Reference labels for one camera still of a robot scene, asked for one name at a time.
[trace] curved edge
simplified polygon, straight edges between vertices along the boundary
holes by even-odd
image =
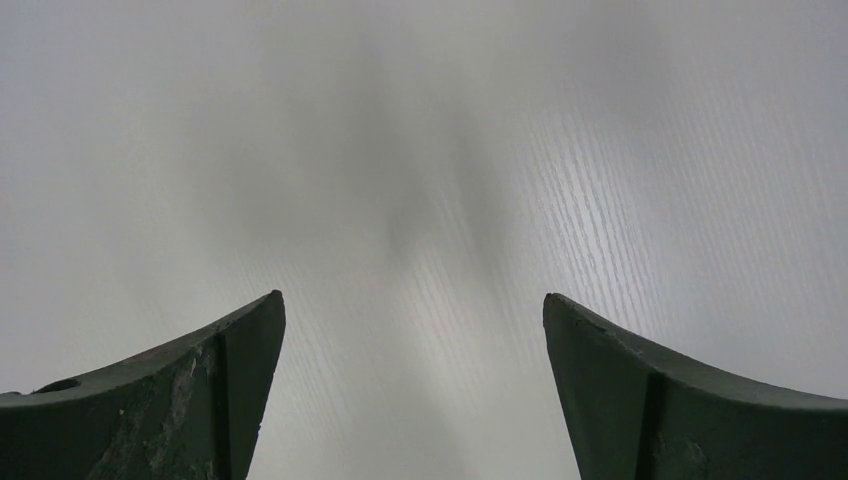
[[[729,401],[786,409],[848,410],[848,400],[778,387],[743,377],[688,357],[628,331],[568,297],[551,293],[545,297],[545,329],[567,322],[572,335],[595,337],[631,356],[645,369],[663,374],[670,381]]]
[[[848,478],[848,401],[710,367],[558,294],[544,328],[582,478]]]
[[[0,395],[0,478],[245,478],[285,327],[275,290],[40,393]]]
[[[201,344],[204,342],[231,328],[234,323],[246,318],[253,310],[269,304],[278,304],[280,308],[283,308],[283,295],[279,290],[274,290],[205,327],[111,365],[52,382],[31,394],[18,392],[2,394],[0,409],[31,408],[75,401],[132,384],[155,374],[191,352],[192,349],[201,349]]]

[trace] wood grain texture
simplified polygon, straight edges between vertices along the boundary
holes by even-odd
[[[0,389],[276,288],[250,478],[576,478],[559,291],[848,398],[844,2],[425,3],[0,7]]]

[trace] dark green object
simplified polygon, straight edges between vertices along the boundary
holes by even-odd
[[[544,326],[584,480],[848,479],[848,401],[710,367],[561,295]]]
[[[0,479],[243,479],[285,333],[278,291],[122,362],[0,395]]]

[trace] hole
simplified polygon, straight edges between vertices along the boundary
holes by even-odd
[[[61,392],[62,390],[70,390],[72,388],[79,387],[80,385],[79,380],[76,378],[66,378],[64,380],[59,380],[58,382],[53,382],[46,387],[41,387],[32,393]]]

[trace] white surface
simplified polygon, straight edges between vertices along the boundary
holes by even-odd
[[[255,479],[577,478],[549,291],[848,397],[848,4],[520,5],[4,2],[0,390],[279,288]]]

